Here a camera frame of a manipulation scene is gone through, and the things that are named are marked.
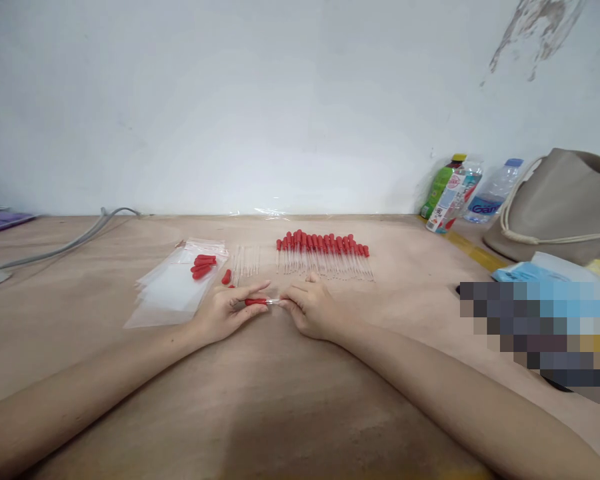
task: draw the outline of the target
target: hand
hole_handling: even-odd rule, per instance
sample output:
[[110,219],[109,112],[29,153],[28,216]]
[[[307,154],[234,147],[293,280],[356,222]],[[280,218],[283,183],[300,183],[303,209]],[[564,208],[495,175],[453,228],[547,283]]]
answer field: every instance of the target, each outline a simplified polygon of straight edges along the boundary
[[234,307],[250,295],[264,290],[270,283],[271,281],[267,280],[250,287],[214,288],[198,308],[191,321],[192,327],[201,332],[206,345],[224,340],[238,330],[244,322],[269,310],[266,305],[260,304],[250,305],[237,311]]
[[346,323],[347,313],[333,300],[327,286],[311,273],[305,282],[293,282],[280,295],[280,306],[291,314],[303,335],[316,340],[332,340]]

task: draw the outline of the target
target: table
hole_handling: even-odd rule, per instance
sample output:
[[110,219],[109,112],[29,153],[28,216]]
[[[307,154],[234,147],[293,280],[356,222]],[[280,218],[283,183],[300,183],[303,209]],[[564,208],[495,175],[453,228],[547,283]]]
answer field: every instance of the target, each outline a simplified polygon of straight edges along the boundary
[[[59,247],[94,217],[40,218],[0,232],[0,263]],[[558,392],[473,335],[459,316],[461,281],[489,272],[416,216],[116,217],[91,242],[15,269],[0,284],[0,399],[118,342],[134,282],[181,239],[263,246],[274,297],[296,276],[275,274],[287,230],[353,233],[371,248],[376,282],[329,281],[368,321],[432,345],[538,404],[600,454],[600,405]],[[488,470],[401,394],[335,345],[304,338],[272,308],[228,340],[168,369],[50,457],[30,478],[435,477]]]

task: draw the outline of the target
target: gray cable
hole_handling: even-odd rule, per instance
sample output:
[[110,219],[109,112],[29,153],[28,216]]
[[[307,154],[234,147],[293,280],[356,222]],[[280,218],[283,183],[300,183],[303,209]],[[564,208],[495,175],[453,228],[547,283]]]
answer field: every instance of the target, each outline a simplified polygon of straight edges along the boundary
[[3,263],[2,265],[0,265],[0,269],[16,267],[18,265],[24,265],[26,263],[32,263],[32,262],[48,259],[48,258],[54,257],[56,255],[60,255],[61,253],[66,252],[67,250],[70,250],[74,247],[77,247],[78,245],[82,245],[83,243],[86,243],[89,240],[91,240],[96,234],[98,234],[98,232],[100,232],[100,230],[102,230],[105,227],[105,225],[108,224],[109,220],[111,220],[116,213],[118,213],[122,210],[128,210],[132,213],[135,213],[138,216],[142,215],[140,212],[138,212],[134,209],[127,208],[127,207],[120,207],[120,208],[112,211],[110,214],[107,214],[107,211],[103,207],[100,209],[101,214],[100,214],[100,218],[98,218],[98,221],[96,223],[94,223],[93,226],[89,230],[84,232],[82,235],[80,235],[75,240],[66,244],[64,247],[60,247],[60,248],[58,248],[58,250],[53,250],[53,251],[50,251],[47,253],[42,253],[40,255],[34,255],[32,257],[27,257],[27,258],[23,258],[20,260],[14,260],[14,261]]

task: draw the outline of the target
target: white strap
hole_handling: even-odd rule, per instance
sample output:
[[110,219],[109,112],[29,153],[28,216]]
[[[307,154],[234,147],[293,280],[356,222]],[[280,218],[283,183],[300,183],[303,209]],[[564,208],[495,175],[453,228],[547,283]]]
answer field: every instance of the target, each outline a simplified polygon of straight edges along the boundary
[[[533,161],[527,172],[530,172],[534,165],[546,157],[540,157]],[[500,226],[502,227],[502,235],[508,238],[509,240],[516,241],[518,243],[525,243],[526,245],[540,245],[541,243],[576,243],[581,241],[589,241],[600,239],[600,233],[592,233],[590,235],[578,235],[576,237],[564,237],[561,239],[549,239],[549,240],[540,240],[536,237],[530,237],[528,235],[522,235],[520,233],[516,233],[509,229],[509,208],[511,206],[511,202],[513,202],[513,198],[515,194],[518,192],[520,185],[524,182],[525,175],[520,176],[518,181],[513,186],[511,190],[511,194],[502,204],[502,210],[500,214]]]

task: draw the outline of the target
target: forearm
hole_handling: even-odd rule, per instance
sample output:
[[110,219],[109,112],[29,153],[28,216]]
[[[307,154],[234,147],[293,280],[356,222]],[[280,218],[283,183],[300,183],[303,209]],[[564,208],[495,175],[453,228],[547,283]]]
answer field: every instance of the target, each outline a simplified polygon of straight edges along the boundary
[[329,340],[507,478],[600,479],[600,457],[572,430],[462,362],[362,322],[331,332]]
[[205,341],[189,326],[162,329],[0,401],[0,478],[22,472]]

